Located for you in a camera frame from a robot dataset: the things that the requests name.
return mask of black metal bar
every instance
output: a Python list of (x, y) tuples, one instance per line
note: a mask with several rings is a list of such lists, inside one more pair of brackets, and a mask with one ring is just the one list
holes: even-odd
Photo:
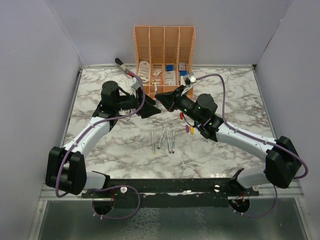
[[(227, 198), (230, 196), (239, 196), (243, 192), (239, 192), (230, 184), (230, 178), (179, 178), (179, 179), (110, 179), (105, 187), (113, 187), (119, 185), (129, 185), (137, 189), (141, 194), (167, 194), (167, 193), (183, 193), (191, 191), (194, 193), (211, 193), (215, 198)], [(123, 198), (123, 193), (119, 189), (114, 191), (115, 198)], [(136, 194), (128, 190), (127, 196)], [(253, 191), (252, 188), (246, 189), (246, 196), (258, 196), (259, 192)], [(110, 191), (92, 191), (89, 190), (82, 194), (85, 199), (110, 198)]]
[[(140, 194), (140, 199), (140, 208), (227, 208), (229, 206), (227, 197), (216, 197), (213, 192), (187, 195), (169, 195), (166, 193), (157, 193), (155, 195)], [(115, 197), (113, 207), (116, 209), (135, 209), (137, 204), (138, 198), (136, 194), (126, 194), (125, 197)]]

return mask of silver pen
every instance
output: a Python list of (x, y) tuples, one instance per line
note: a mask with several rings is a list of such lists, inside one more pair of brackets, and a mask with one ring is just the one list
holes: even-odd
[(163, 128), (163, 131), (161, 133), (160, 141), (159, 141), (159, 144), (158, 144), (158, 149), (160, 149), (160, 146), (161, 146), (161, 143), (162, 143), (162, 138), (164, 137), (165, 131), (166, 131), (166, 127)]
[(172, 153), (175, 153), (175, 130), (172, 133)]
[(153, 154), (156, 153), (156, 146), (155, 146), (155, 141), (154, 141), (154, 131), (151, 131), (151, 141), (152, 141), (152, 151)]
[(166, 140), (167, 140), (167, 142), (168, 142), (169, 153), (171, 153), (171, 146), (170, 146), (170, 139), (169, 139), (168, 130), (166, 131)]

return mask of white wall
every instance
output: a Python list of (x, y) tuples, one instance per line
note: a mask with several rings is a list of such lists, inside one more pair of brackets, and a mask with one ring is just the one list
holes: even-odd
[(0, 2), (0, 239), (27, 239), (80, 65), (43, 0)]
[(320, 236), (319, 12), (319, 0), (295, 0), (256, 73), (277, 136), (291, 138), (309, 166), (301, 184)]
[(195, 64), (257, 64), (292, 0), (46, 0), (85, 65), (135, 62), (135, 25), (195, 26)]

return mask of wire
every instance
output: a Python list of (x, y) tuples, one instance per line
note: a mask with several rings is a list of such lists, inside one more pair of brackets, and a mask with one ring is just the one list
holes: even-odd
[(128, 114), (128, 115), (125, 115), (125, 116), (117, 116), (117, 117), (111, 117), (111, 118), (107, 118), (107, 119), (103, 119), (103, 120), (100, 120), (100, 121), (97, 121), (95, 122), (94, 124), (92, 124), (91, 126), (89, 126), (86, 130), (83, 131), (83, 133), (79, 136), (79, 138), (74, 142), (73, 145), (71, 145), (71, 147), (68, 149), (68, 151), (65, 153), (63, 159), (62, 159), (62, 162), (61, 162), (61, 165), (60, 165), (60, 168), (59, 168), (59, 171), (58, 171), (58, 174), (56, 176), (56, 182), (55, 182), (55, 195), (57, 196), (57, 198), (62, 198), (64, 197), (65, 195), (67, 195), (68, 193), (65, 192), (63, 194), (59, 194), (59, 183), (60, 183), (60, 178), (61, 178), (61, 174), (62, 174), (62, 171), (63, 171), (63, 168), (64, 168), (64, 165), (67, 161), (67, 158), (70, 154), (70, 152), (72, 151), (72, 149), (74, 149), (74, 147), (80, 142), (80, 140), (92, 129), (94, 128), (96, 125), (98, 124), (101, 124), (101, 123), (105, 123), (105, 122), (109, 122), (109, 121), (114, 121), (114, 120), (119, 120), (119, 119), (124, 119), (124, 118), (128, 118), (128, 117), (131, 117), (132, 115), (136, 114), (137, 112), (140, 111), (140, 109), (143, 107), (143, 105), (145, 104), (145, 101), (146, 101), (146, 92), (145, 92), (145, 89), (144, 89), (144, 86), (143, 86), (143, 82), (141, 80), (141, 78), (139, 76), (137, 76), (136, 74), (134, 74), (132, 71), (126, 69), (125, 72), (130, 75), (130, 76), (134, 76), (137, 81), (139, 82), (140, 84), (140, 87), (141, 87), (141, 90), (142, 90), (142, 102), (140, 104), (140, 106), (135, 110), (133, 111), (132, 113)]
[(140, 199), (140, 195), (139, 195), (139, 192), (137, 191), (137, 189), (135, 189), (133, 186), (128, 186), (128, 185), (119, 185), (119, 186), (112, 186), (112, 187), (108, 187), (108, 188), (103, 188), (103, 189), (93, 189), (93, 191), (95, 192), (104, 192), (104, 191), (110, 191), (110, 190), (113, 190), (113, 189), (118, 189), (118, 188), (122, 188), (122, 187), (125, 187), (125, 188), (128, 188), (128, 189), (132, 189), (135, 194), (137, 195), (138, 197), (138, 204), (137, 204), (137, 207), (136, 209), (130, 213), (129, 215), (127, 216), (119, 216), (119, 217), (113, 217), (113, 216), (106, 216), (106, 215), (99, 215), (96, 213), (96, 210), (94, 208), (94, 205), (93, 205), (93, 202), (92, 202), (92, 210), (94, 212), (94, 215), (97, 215), (99, 216), (101, 219), (104, 218), (104, 219), (110, 219), (110, 220), (123, 220), (123, 219), (128, 219), (130, 217), (132, 217), (133, 215), (135, 215), (139, 208), (140, 208), (140, 203), (141, 203), (141, 199)]
[(229, 205), (230, 208), (234, 209), (235, 213), (241, 215), (241, 216), (245, 216), (247, 218), (252, 218), (252, 219), (258, 219), (258, 218), (263, 218), (263, 217), (266, 217), (268, 216), (269, 214), (271, 214), (275, 209), (276, 209), (276, 206), (278, 204), (278, 192), (277, 192), (277, 188), (275, 185), (273, 185), (273, 188), (274, 188), (274, 193), (275, 193), (275, 199), (274, 199), (274, 204), (272, 206), (272, 208), (265, 212), (265, 213), (262, 213), (262, 214), (259, 214), (259, 215), (251, 215), (251, 214), (245, 214), (243, 212), (238, 212), (237, 210), (235, 210), (231, 205)]
[[(224, 122), (224, 124), (225, 124), (228, 128), (230, 128), (230, 129), (232, 129), (233, 131), (235, 131), (236, 129), (235, 129), (233, 126), (231, 126), (231, 125), (227, 122), (227, 119), (226, 119), (225, 107), (226, 107), (226, 94), (227, 94), (227, 93), (226, 93), (226, 84), (225, 84), (224, 78), (223, 78), (220, 74), (218, 74), (218, 73), (211, 73), (211, 74), (208, 74), (208, 75), (204, 75), (204, 76), (198, 77), (196, 80), (199, 81), (199, 80), (205, 79), (205, 78), (207, 78), (207, 77), (214, 77), (214, 76), (220, 78), (221, 83), (222, 83), (222, 88), (223, 88), (223, 99), (222, 99), (222, 119), (223, 119), (223, 122)], [(241, 130), (238, 130), (238, 129), (237, 129), (236, 132), (239, 133), (239, 134), (242, 134), (242, 135), (244, 135), (244, 136), (246, 136), (246, 137), (248, 137), (248, 138), (250, 138), (250, 139), (256, 140), (256, 141), (261, 142), (261, 143), (265, 143), (264, 140), (262, 140), (262, 139), (260, 139), (260, 138), (257, 138), (257, 137), (255, 137), (255, 136), (252, 136), (252, 135), (250, 135), (250, 134), (248, 134), (248, 133), (246, 133), (246, 132), (243, 132), (243, 131), (241, 131)], [(274, 146), (274, 147), (276, 147), (276, 148), (278, 148), (278, 149), (283, 150), (284, 152), (286, 152), (286, 153), (290, 154), (291, 156), (293, 156), (294, 158), (296, 158), (296, 159), (303, 165), (303, 167), (304, 167), (304, 174), (302, 174), (301, 176), (296, 176), (296, 177), (294, 177), (293, 179), (302, 179), (302, 178), (304, 178), (305, 176), (308, 175), (308, 173), (309, 173), (309, 168), (308, 168), (307, 164), (305, 163), (305, 161), (303, 161), (298, 155), (294, 154), (293, 152), (289, 151), (288, 149), (286, 149), (286, 148), (284, 148), (284, 147), (282, 147), (282, 146), (280, 146), (280, 145), (278, 145), (278, 144), (276, 144), (276, 143), (267, 141), (266, 144), (272, 145), (272, 146)], [(277, 192), (276, 186), (273, 185), (273, 188), (274, 188), (274, 192), (275, 192), (275, 200), (274, 200), (274, 205), (273, 205), (273, 207), (272, 207), (269, 211), (267, 211), (267, 212), (265, 212), (265, 213), (263, 213), (263, 214), (260, 214), (260, 215), (249, 215), (249, 214), (240, 213), (240, 212), (238, 212), (238, 211), (236, 211), (236, 210), (235, 210), (235, 211), (236, 211), (238, 214), (240, 214), (240, 215), (242, 215), (242, 216), (245, 216), (245, 217), (248, 217), (248, 218), (263, 218), (263, 217), (271, 214), (271, 213), (275, 210), (275, 208), (276, 208), (276, 206), (277, 206), (277, 204), (278, 204), (278, 192)]]
[(244, 198), (244, 197), (245, 197), (245, 194), (244, 194), (244, 193), (243, 193), (243, 194), (240, 194), (240, 195), (239, 195), (237, 198), (235, 198), (234, 200), (237, 200), (237, 199), (240, 198), (241, 196)]
[(191, 125), (190, 123), (188, 123), (188, 121), (187, 121), (187, 119), (185, 118), (185, 115), (183, 114), (183, 112), (182, 112), (182, 116), (183, 116), (183, 119), (185, 120), (185, 122), (186, 122), (186, 124), (188, 124), (189, 126), (191, 126), (191, 127), (195, 127), (196, 125)]
[(129, 93), (127, 93), (122, 87), (118, 86), (118, 89), (123, 92), (125, 95), (130, 96)]
[[(223, 119), (224, 124), (225, 124), (228, 128), (232, 129), (233, 131), (236, 131), (236, 132), (239, 133), (239, 134), (242, 134), (242, 135), (244, 135), (244, 136), (246, 136), (246, 137), (248, 137), (248, 138), (250, 138), (250, 139), (253, 139), (253, 140), (255, 140), (255, 141), (258, 141), (258, 142), (261, 142), (261, 143), (265, 143), (264, 140), (262, 140), (262, 139), (260, 139), (260, 138), (258, 138), (258, 137), (252, 136), (252, 135), (250, 135), (250, 134), (248, 134), (248, 133), (246, 133), (246, 132), (243, 132), (243, 131), (241, 131), (241, 130), (238, 130), (238, 129), (236, 130), (233, 126), (231, 126), (231, 125), (227, 122), (226, 114), (225, 114), (226, 85), (225, 85), (225, 81), (224, 81), (223, 77), (222, 77), (220, 74), (211, 73), (211, 74), (208, 74), (208, 75), (205, 75), (205, 76), (198, 77), (196, 80), (202, 80), (202, 79), (205, 79), (205, 78), (207, 78), (207, 77), (213, 77), (213, 76), (219, 77), (220, 80), (221, 80), (221, 83), (222, 83), (222, 88), (223, 88), (222, 119)], [(292, 157), (296, 158), (296, 159), (303, 165), (303, 167), (304, 167), (304, 174), (302, 174), (301, 176), (295, 176), (293, 179), (302, 179), (302, 178), (304, 178), (305, 176), (308, 175), (308, 173), (309, 173), (309, 168), (308, 168), (307, 164), (305, 163), (305, 161), (303, 161), (298, 155), (294, 154), (293, 152), (289, 151), (288, 149), (286, 149), (286, 148), (284, 148), (284, 147), (282, 147), (282, 146), (280, 146), (280, 145), (278, 145), (278, 144), (276, 144), (276, 143), (274, 143), (274, 142), (267, 141), (266, 144), (272, 145), (272, 146), (274, 146), (274, 147), (276, 147), (276, 148), (278, 148), (278, 149), (286, 152), (287, 154), (290, 154)]]

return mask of marble surface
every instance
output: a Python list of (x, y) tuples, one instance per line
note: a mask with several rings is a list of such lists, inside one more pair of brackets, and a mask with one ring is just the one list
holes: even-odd
[[(258, 86), (249, 68), (195, 68), (196, 77), (219, 73), (225, 79), (226, 118), (240, 128), (272, 137), (270, 124)], [(116, 81), (129, 91), (128, 79), (116, 68), (84, 69), (76, 94), (65, 143), (72, 140), (89, 122), (100, 101), (102, 84)], [(194, 99), (210, 93), (222, 112), (223, 90), (218, 77), (209, 77), (194, 87)], [(186, 133), (180, 112), (167, 112), (141, 119), (135, 115), (121, 119), (89, 153), (87, 171), (97, 171), (112, 178), (221, 178), (231, 177), (239, 168), (252, 168), (262, 162), (231, 145), (207, 140), (195, 130)], [(165, 141), (153, 154), (151, 131), (158, 144), (162, 129), (168, 126), (170, 137), (175, 129), (175, 153), (170, 154)]]

